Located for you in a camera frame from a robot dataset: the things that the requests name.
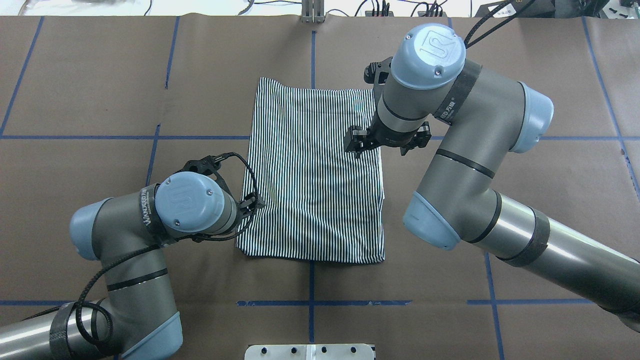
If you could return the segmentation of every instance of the towel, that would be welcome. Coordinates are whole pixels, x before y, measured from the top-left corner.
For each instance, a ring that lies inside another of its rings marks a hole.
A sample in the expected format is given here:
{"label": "towel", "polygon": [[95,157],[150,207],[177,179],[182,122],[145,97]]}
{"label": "towel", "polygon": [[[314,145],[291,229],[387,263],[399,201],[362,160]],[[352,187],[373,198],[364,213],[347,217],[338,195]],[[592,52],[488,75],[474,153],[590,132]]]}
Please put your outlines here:
{"label": "towel", "polygon": [[[344,152],[366,128],[372,90],[290,88],[260,79],[248,162],[266,207],[236,240],[249,256],[369,264],[385,259],[380,150]],[[252,191],[249,173],[244,193]]]}

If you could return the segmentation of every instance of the black cable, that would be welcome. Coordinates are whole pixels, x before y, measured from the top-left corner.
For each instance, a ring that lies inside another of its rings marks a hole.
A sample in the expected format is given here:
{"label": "black cable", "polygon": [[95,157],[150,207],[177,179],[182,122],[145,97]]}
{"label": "black cable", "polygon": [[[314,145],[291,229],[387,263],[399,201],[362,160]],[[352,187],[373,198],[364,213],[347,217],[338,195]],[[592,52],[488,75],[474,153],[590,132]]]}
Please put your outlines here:
{"label": "black cable", "polygon": [[[255,178],[255,172],[253,172],[253,169],[251,168],[251,166],[249,166],[249,163],[246,162],[246,160],[238,153],[236,152],[228,152],[227,153],[229,156],[235,156],[236,158],[240,159],[240,161],[242,161],[242,163],[244,164],[244,166],[246,167],[247,171],[249,172],[249,175],[251,176],[251,181],[253,183],[253,191],[255,192],[256,197],[259,197],[259,193],[260,191],[258,191],[258,180],[256,180]],[[238,235],[242,234],[243,232],[245,232],[248,228],[249,225],[251,225],[251,223],[253,222],[253,216],[255,215],[255,210],[253,210],[250,214],[249,214],[249,220],[247,220],[246,224],[244,225],[244,227],[241,230],[236,231],[235,234],[231,235],[231,236],[225,236],[222,238],[217,238],[213,235],[210,236],[196,236],[193,237],[194,240],[205,240],[205,241],[225,241],[225,240],[231,240],[233,238],[238,237]]]}
{"label": "black cable", "polygon": [[360,6],[358,6],[358,10],[356,10],[356,14],[354,15],[354,17],[358,16],[358,12],[360,12],[362,5],[364,5],[367,1],[368,0],[362,0],[362,2],[360,3]]}
{"label": "black cable", "polygon": [[[510,0],[509,2],[507,2],[507,5],[508,5],[508,4],[511,4],[513,1],[515,1],[515,0]],[[509,17],[508,17],[507,19],[505,19],[504,21],[502,21],[502,22],[500,22],[499,24],[497,24],[496,26],[492,27],[492,28],[491,28],[491,29],[489,29],[487,32],[485,32],[484,34],[480,35],[480,36],[479,36],[477,39],[475,39],[474,41],[472,41],[472,42],[468,43],[468,40],[469,40],[469,39],[471,39],[471,36],[473,35],[473,33],[471,33],[471,32],[470,32],[470,34],[469,34],[469,35],[467,35],[467,38],[465,39],[465,46],[467,47],[467,49],[468,49],[469,47],[472,47],[472,46],[473,46],[473,45],[475,45],[476,43],[478,43],[478,41],[480,41],[480,40],[482,40],[482,39],[486,38],[488,35],[490,35],[490,34],[491,34],[491,33],[493,33],[494,31],[496,31],[496,30],[498,30],[499,28],[503,27],[503,26],[504,26],[504,25],[506,25],[509,21],[511,21],[511,20],[513,20],[513,19],[515,19],[515,18],[517,18],[517,17],[518,17],[521,13],[523,13],[523,12],[524,12],[528,7],[530,7],[531,5],[533,5],[533,3],[534,3],[535,1],[536,1],[536,0],[529,0],[529,2],[528,2],[528,3],[526,3],[523,7],[521,7],[521,8],[520,8],[520,9],[519,9],[515,14],[513,14],[513,15],[509,16]]]}
{"label": "black cable", "polygon": [[421,2],[421,3],[418,3],[418,5],[416,5],[416,6],[415,6],[415,8],[413,8],[413,11],[411,12],[410,17],[412,17],[412,16],[413,16],[413,14],[415,13],[415,11],[416,11],[416,10],[418,10],[418,6],[420,6],[420,5],[422,5],[422,4],[425,4],[425,5],[427,6],[427,11],[429,11],[429,4],[427,4],[427,3],[425,3],[425,2],[423,1],[423,2]]}
{"label": "black cable", "polygon": [[[147,252],[150,252],[150,251],[153,251],[153,250],[157,250],[157,249],[160,249],[160,246],[152,245],[152,246],[149,246],[149,247],[145,247],[144,249],[136,250],[134,252],[131,252],[131,253],[123,256],[122,258],[112,262],[108,266],[105,266],[102,270],[98,271],[95,274],[95,276],[93,276],[93,279],[91,279],[91,281],[89,281],[89,283],[84,287],[84,290],[80,294],[80,297],[78,298],[78,301],[75,304],[76,305],[76,326],[78,328],[78,331],[80,332],[80,335],[82,335],[82,337],[88,343],[91,343],[93,345],[107,345],[107,343],[109,342],[109,340],[111,339],[111,337],[113,335],[113,320],[111,319],[111,315],[109,314],[109,312],[106,311],[102,306],[98,306],[98,305],[92,304],[90,302],[85,302],[84,301],[86,299],[87,294],[89,294],[89,291],[93,287],[93,285],[95,285],[95,283],[98,281],[98,279],[100,279],[100,277],[104,275],[104,273],[106,273],[107,271],[111,270],[112,268],[124,263],[127,260],[135,258],[136,256],[139,256],[139,255],[142,255],[142,254],[145,254]],[[82,308],[83,307],[90,307],[90,308],[92,308],[94,310],[99,311],[100,313],[102,313],[104,315],[104,318],[107,321],[107,328],[108,328],[108,335],[107,335],[107,337],[105,339],[100,340],[97,337],[94,337],[93,335],[89,334],[89,332],[87,332],[87,330],[84,328],[84,324],[82,323]]]}
{"label": "black cable", "polygon": [[247,11],[249,11],[249,9],[253,6],[253,3],[255,2],[255,0],[249,0],[249,4],[247,4],[246,8],[244,8],[244,10],[242,10],[241,12],[238,13],[238,16],[246,13]]}
{"label": "black cable", "polygon": [[46,314],[55,313],[59,309],[60,309],[60,306],[52,307],[50,309],[46,309],[45,311],[41,311],[41,312],[39,312],[37,314],[33,314],[33,315],[29,316],[28,318],[23,319],[22,321],[33,319],[33,318],[37,318],[38,316],[42,316],[42,315],[46,315]]}
{"label": "black cable", "polygon": [[347,17],[349,17],[349,15],[348,15],[346,12],[343,12],[343,11],[342,11],[342,10],[340,10],[340,9],[331,9],[331,10],[327,11],[326,13],[330,13],[330,12],[341,12],[341,13],[343,13],[344,15],[347,15]]}
{"label": "black cable", "polygon": [[476,23],[476,25],[474,25],[473,28],[471,28],[471,30],[469,30],[469,33],[467,34],[467,37],[465,38],[465,46],[467,48],[469,48],[469,40],[471,40],[471,37],[474,36],[474,34],[476,33],[476,31],[480,28],[480,26],[482,26],[482,24],[484,24],[487,20],[491,19],[496,13],[498,13],[500,10],[502,10],[503,8],[509,6],[511,3],[514,3],[516,0],[509,0],[509,1],[504,1],[503,3],[501,3],[500,5],[496,6],[493,10],[491,10],[489,13],[487,13],[485,16],[482,17],[482,19],[478,20],[478,22]]}
{"label": "black cable", "polygon": [[145,14],[143,16],[147,16],[147,14],[149,13],[149,10],[151,10],[151,5],[154,3],[154,0],[149,0],[149,8],[145,11]]}

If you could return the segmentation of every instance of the robot logo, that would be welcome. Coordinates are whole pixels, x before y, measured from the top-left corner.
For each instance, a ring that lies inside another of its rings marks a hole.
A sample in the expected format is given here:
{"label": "robot logo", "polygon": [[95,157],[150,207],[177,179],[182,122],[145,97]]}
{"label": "robot logo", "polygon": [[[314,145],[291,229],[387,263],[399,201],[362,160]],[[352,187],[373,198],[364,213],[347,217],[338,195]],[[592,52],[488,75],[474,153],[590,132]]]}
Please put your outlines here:
{"label": "robot logo", "polygon": [[445,59],[449,56],[453,47],[456,46],[454,39],[447,37],[436,31],[429,31],[422,43],[421,51],[425,51],[433,56]]}

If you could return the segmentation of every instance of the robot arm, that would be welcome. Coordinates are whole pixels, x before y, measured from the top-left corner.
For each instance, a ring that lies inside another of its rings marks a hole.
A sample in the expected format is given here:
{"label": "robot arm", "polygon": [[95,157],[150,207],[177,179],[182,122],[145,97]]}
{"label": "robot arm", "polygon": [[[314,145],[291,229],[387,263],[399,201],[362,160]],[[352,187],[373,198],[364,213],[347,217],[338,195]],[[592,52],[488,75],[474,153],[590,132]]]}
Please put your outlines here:
{"label": "robot arm", "polygon": [[[162,184],[78,210],[70,233],[85,259],[99,259],[107,268],[143,253],[105,272],[109,297],[97,305],[108,315],[99,314],[97,306],[80,309],[89,338],[76,325],[77,302],[72,302],[0,328],[0,358],[101,359],[121,354],[128,360],[160,360],[177,351],[182,345],[180,314],[161,248],[183,238],[227,240],[243,218],[251,219],[253,210],[263,206],[257,190],[242,202],[232,198],[217,173],[229,156],[235,155],[190,161]],[[210,174],[216,180],[206,176]]]}
{"label": "robot arm", "polygon": [[466,59],[462,39],[439,24],[409,31],[386,84],[375,78],[376,113],[366,131],[349,129],[347,151],[386,145],[404,154],[426,145],[428,114],[450,125],[404,215],[413,234],[445,250],[473,243],[640,332],[638,261],[490,188],[507,152],[528,151],[547,130],[549,98]]}

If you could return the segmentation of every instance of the black and white striped fabric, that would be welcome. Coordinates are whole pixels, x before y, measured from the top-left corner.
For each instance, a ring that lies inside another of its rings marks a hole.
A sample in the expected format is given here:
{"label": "black and white striped fabric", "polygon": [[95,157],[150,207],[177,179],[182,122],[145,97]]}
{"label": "black and white striped fabric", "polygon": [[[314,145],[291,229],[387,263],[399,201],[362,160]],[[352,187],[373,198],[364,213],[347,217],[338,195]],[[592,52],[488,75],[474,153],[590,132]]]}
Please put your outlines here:
{"label": "black and white striped fabric", "polygon": [[[289,88],[262,78],[249,164],[267,206],[236,241],[249,256],[379,263],[385,259],[380,150],[354,159],[342,139],[367,127],[372,90]],[[244,175],[244,193],[252,191]]]}

